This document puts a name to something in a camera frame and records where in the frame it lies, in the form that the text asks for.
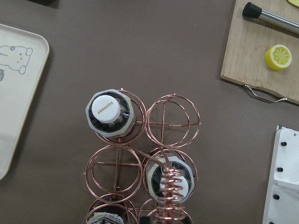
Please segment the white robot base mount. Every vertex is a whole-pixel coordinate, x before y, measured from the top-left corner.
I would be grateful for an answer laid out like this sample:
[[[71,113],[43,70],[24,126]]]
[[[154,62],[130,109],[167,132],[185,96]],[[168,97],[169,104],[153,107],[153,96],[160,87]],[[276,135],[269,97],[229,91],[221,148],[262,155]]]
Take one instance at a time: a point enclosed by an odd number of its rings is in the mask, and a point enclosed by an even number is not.
[[[277,126],[263,212],[264,224],[299,222],[299,132]]]

